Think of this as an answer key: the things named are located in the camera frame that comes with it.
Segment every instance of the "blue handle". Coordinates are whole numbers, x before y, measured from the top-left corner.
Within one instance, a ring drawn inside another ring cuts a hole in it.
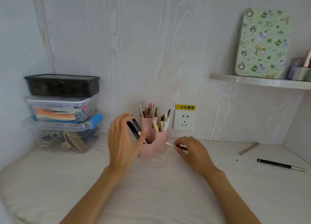
[[[101,120],[103,120],[103,115],[101,113],[94,115],[94,117],[90,119],[90,121],[93,123],[91,129],[94,129]]]

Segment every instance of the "forearm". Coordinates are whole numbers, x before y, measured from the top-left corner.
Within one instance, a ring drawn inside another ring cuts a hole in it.
[[[217,169],[205,179],[216,195],[228,224],[260,224],[258,218],[233,189],[223,171]]]
[[[111,192],[122,178],[122,172],[106,167],[83,198],[73,207],[60,224],[93,224]]]

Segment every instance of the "tabletop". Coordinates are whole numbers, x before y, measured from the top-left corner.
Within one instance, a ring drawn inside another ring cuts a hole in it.
[[[239,156],[250,143],[205,141],[215,165],[262,224],[311,223],[311,165],[278,145]],[[306,168],[258,163],[257,158]],[[107,134],[84,154],[37,148],[0,173],[0,196],[19,223],[59,223],[109,163]],[[98,223],[226,223],[215,195],[177,152],[137,159],[105,204]]]

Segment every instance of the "black plastic box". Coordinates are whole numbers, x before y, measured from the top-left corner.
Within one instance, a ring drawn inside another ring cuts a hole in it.
[[[61,74],[27,76],[32,95],[90,98],[99,92],[99,77]]]

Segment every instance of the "yellow sticker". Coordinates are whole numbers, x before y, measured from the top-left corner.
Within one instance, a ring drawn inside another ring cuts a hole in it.
[[[195,105],[175,104],[175,109],[195,110]]]

